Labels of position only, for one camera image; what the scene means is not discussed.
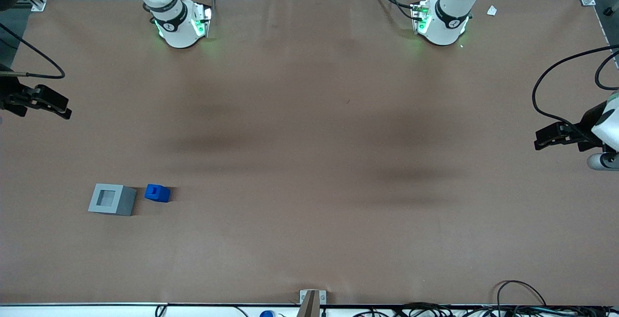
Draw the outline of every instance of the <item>blue cube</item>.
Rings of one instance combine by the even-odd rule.
[[[146,187],[144,198],[157,202],[168,202],[170,200],[170,189],[162,185],[149,184]]]

